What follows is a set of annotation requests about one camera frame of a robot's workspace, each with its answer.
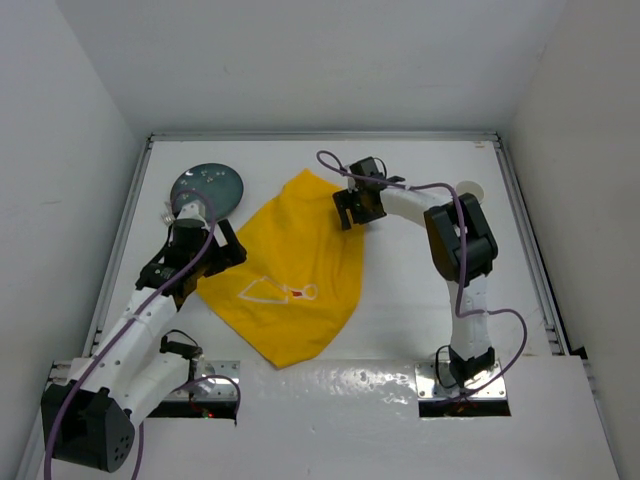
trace round plate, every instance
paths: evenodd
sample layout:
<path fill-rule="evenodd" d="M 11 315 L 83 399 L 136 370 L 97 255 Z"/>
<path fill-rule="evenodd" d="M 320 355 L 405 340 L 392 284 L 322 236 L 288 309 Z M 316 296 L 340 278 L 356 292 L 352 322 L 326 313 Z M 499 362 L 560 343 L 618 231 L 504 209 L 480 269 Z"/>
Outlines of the round plate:
<path fill-rule="evenodd" d="M 198 200 L 196 195 L 189 194 L 189 190 L 195 190 L 209 200 L 217 221 L 238 206 L 244 185 L 238 172 L 226 165 L 204 163 L 192 167 L 180 175 L 171 188 L 174 215 L 178 215 L 183 205 Z M 211 212 L 206 211 L 205 218 L 211 222 Z"/>

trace white circular hole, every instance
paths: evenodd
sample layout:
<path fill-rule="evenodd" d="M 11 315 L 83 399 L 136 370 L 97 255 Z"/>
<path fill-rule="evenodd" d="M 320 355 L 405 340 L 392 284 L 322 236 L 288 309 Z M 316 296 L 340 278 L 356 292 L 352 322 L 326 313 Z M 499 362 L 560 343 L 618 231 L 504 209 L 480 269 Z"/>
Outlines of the white circular hole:
<path fill-rule="evenodd" d="M 470 193 L 474 195 L 479 203 L 482 203 L 484 200 L 484 189 L 479 183 L 473 182 L 471 180 L 463 180 L 462 182 L 456 185 L 456 193 L 458 195 L 462 195 L 463 193 Z"/>

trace white tabletop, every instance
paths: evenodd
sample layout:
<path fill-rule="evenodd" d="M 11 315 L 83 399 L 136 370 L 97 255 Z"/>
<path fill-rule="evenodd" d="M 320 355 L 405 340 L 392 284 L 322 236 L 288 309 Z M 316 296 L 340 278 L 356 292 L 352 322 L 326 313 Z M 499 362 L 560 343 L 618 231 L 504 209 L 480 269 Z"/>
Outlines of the white tabletop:
<path fill-rule="evenodd" d="M 239 229 L 304 168 L 344 184 L 315 163 L 318 149 L 345 162 L 384 158 L 391 175 L 419 184 L 463 180 L 485 190 L 483 210 L 499 246 L 488 306 L 527 319 L 525 356 L 506 376 L 511 417 L 420 419 L 414 361 L 449 340 L 444 281 L 424 229 L 384 218 L 366 234 L 365 279 L 357 311 L 316 360 L 275 370 L 196 296 L 174 327 L 215 360 L 240 360 L 238 427 L 225 420 L 149 419 L 140 479 L 347 479 L 393 477 L 613 480 L 611 455 L 576 357 L 550 354 L 540 306 L 493 144 L 467 141 L 203 141 L 155 143 L 110 299 L 105 328 L 122 313 L 141 267 L 162 244 L 159 218 L 173 181 L 200 163 L 232 166 L 245 196 L 230 220 Z M 494 318 L 503 362 L 521 331 Z M 135 455 L 114 474 L 54 462 L 56 478 L 130 478 Z"/>
<path fill-rule="evenodd" d="M 243 178 L 245 194 L 229 220 L 238 230 L 302 169 L 338 185 L 346 182 L 315 160 L 319 149 L 345 162 L 369 155 L 383 158 L 390 175 L 412 184 L 435 181 L 456 185 L 473 180 L 485 190 L 483 210 L 499 248 L 489 277 L 490 308 L 510 306 L 527 319 L 526 353 L 550 355 L 543 318 L 520 237 L 491 142 L 466 141 L 202 141 L 158 142 L 153 146 L 133 223 L 109 304 L 105 330 L 120 316 L 141 267 L 161 246 L 166 227 L 163 202 L 175 179 L 188 168 L 227 164 Z M 366 234 L 364 284 L 360 304 L 320 359 L 425 358 L 449 341 L 451 317 L 444 280 L 435 270 L 426 231 L 406 220 L 386 217 Z M 194 336 L 211 358 L 257 360 L 242 338 L 193 295 L 173 325 Z M 503 361 L 520 344 L 521 329 L 510 316 L 494 317 L 490 334 Z"/>
<path fill-rule="evenodd" d="M 148 419 L 138 480 L 615 480 L 578 357 L 524 357 L 507 374 L 511 417 L 418 418 L 413 363 L 241 365 L 238 426 Z M 53 462 L 54 478 L 129 480 Z"/>

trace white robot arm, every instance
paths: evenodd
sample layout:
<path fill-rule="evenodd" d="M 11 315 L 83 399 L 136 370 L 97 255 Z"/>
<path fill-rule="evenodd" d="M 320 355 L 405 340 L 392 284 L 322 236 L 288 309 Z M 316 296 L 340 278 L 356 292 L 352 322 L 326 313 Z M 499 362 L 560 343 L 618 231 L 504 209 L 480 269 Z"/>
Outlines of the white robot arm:
<path fill-rule="evenodd" d="M 424 213 L 433 207 L 451 202 L 450 198 L 427 191 L 387 188 L 380 192 L 385 213 L 398 215 L 421 227 L 425 226 Z M 449 346 L 462 360 L 480 358 L 491 349 L 487 330 L 486 291 L 487 277 L 480 275 L 469 282 L 462 293 L 460 313 L 482 310 L 484 313 L 459 317 L 456 312 L 458 282 L 447 281 L 451 301 L 452 332 Z"/>
<path fill-rule="evenodd" d="M 366 224 L 387 214 L 399 215 L 421 227 L 429 237 L 431 256 L 438 272 L 447 281 L 451 299 L 452 334 L 449 343 L 450 372 L 458 386 L 494 364 L 495 351 L 487 330 L 487 275 L 498 254 L 498 247 L 478 200 L 471 194 L 459 197 L 467 238 L 467 273 L 459 310 L 457 309 L 461 250 L 457 213 L 450 197 L 429 191 L 387 188 L 377 179 L 397 183 L 403 179 L 384 179 L 373 158 L 350 166 L 360 179 L 349 178 L 349 188 L 334 194 L 342 228 Z"/>
<path fill-rule="evenodd" d="M 166 244 L 142 269 L 125 312 L 102 338 L 98 350 L 91 358 L 73 360 L 66 385 L 51 384 L 46 389 L 41 410 L 48 438 L 71 389 L 104 352 L 72 397 L 56 435 L 55 458 L 108 472 L 117 470 L 133 446 L 136 428 L 167 395 L 193 380 L 192 360 L 202 349 L 168 341 L 163 334 L 195 291 L 198 278 L 245 261 L 246 251 L 229 222 L 220 221 L 218 226 L 227 244 L 219 246 L 212 237 L 197 260 L 207 246 L 210 227 L 200 215 L 199 202 L 185 205 L 170 227 Z M 188 270 L 179 275 L 185 268 Z M 106 350 L 118 335 L 122 338 Z"/>

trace yellow fabric bag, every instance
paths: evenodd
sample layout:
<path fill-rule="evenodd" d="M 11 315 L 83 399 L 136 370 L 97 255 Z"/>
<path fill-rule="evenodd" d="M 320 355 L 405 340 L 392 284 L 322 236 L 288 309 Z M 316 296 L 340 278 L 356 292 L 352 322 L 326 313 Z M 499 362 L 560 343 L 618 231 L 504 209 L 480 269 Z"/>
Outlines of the yellow fabric bag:
<path fill-rule="evenodd" d="M 304 170 L 238 231 L 247 260 L 198 293 L 276 367 L 318 355 L 360 299 L 364 229 L 342 231 L 338 187 Z"/>

